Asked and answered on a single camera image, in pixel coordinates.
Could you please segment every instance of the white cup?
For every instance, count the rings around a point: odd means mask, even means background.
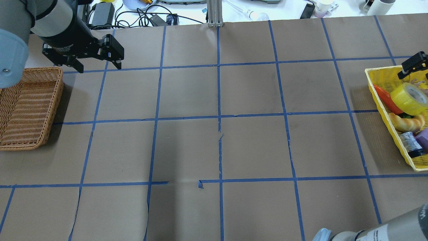
[[[374,0],[367,15],[385,15],[394,3],[395,0]]]
[[[317,18],[322,18],[326,15],[330,5],[333,4],[334,0],[318,0],[315,5],[314,16]]]

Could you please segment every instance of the brown wicker basket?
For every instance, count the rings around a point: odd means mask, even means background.
[[[64,82],[59,67],[28,68],[0,89],[0,151],[32,150],[48,141]]]

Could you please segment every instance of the yellow tape roll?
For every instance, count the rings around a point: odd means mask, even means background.
[[[428,97],[417,86],[407,82],[391,92],[391,99],[402,111],[417,115],[428,109]]]

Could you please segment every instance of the yellow plastic basket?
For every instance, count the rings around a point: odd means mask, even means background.
[[[404,148],[403,143],[398,137],[400,134],[402,134],[402,132],[396,130],[392,125],[391,120],[388,117],[388,113],[390,113],[391,111],[389,110],[388,106],[383,104],[383,102],[380,100],[379,96],[377,95],[376,90],[373,87],[373,85],[375,84],[385,89],[386,91],[388,91],[388,93],[391,93],[403,82],[409,82],[410,80],[413,80],[415,78],[418,81],[427,80],[425,77],[425,74],[428,73],[428,70],[412,73],[410,74],[409,77],[406,77],[400,80],[397,77],[397,73],[400,72],[401,69],[402,69],[401,66],[366,69],[367,79],[369,80],[369,89],[370,89],[370,92],[372,93],[374,102],[376,102],[377,109],[379,110],[379,113],[382,116],[382,120],[385,123],[386,127],[388,128],[389,133],[394,139],[394,142],[397,145],[398,149],[400,150],[406,163],[409,164],[416,172],[427,171],[428,154],[415,157],[415,158],[411,158],[409,154],[407,154],[406,148]],[[428,85],[426,83],[421,84],[420,87],[424,89],[428,89]],[[428,110],[425,110],[424,112],[422,112],[422,115],[424,115],[425,117],[425,125],[422,128],[423,130],[426,127],[428,127],[428,120],[426,119],[428,117]]]

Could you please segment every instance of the basket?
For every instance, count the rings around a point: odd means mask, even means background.
[[[410,165],[416,172],[427,171],[428,170],[428,155],[422,155],[419,157],[411,158],[409,154],[407,154],[406,148],[403,146],[399,135],[402,134],[401,131],[398,131],[394,128],[391,123],[391,120],[388,117],[389,110],[388,106],[384,105],[376,93],[373,85],[377,85],[388,93],[391,93],[394,89],[396,89],[399,85],[404,82],[408,82],[409,80],[418,79],[418,81],[426,80],[425,74],[428,73],[426,71],[418,71],[410,74],[409,77],[406,77],[403,80],[398,79],[397,73],[402,70],[401,66],[390,66],[384,68],[374,68],[374,69],[366,69],[367,79],[369,80],[369,89],[372,93],[373,99],[376,102],[377,109],[379,110],[380,115],[382,116],[382,120],[385,123],[386,127],[389,130],[392,138],[394,139],[395,144],[400,150],[401,155],[404,157],[404,160],[408,165]],[[419,87],[428,89],[428,85],[426,83],[421,84]],[[421,113],[425,117],[425,125],[422,130],[428,127],[428,110],[425,110]]]
[[[64,83],[59,67],[25,69],[0,89],[0,151],[32,150],[48,141]]]

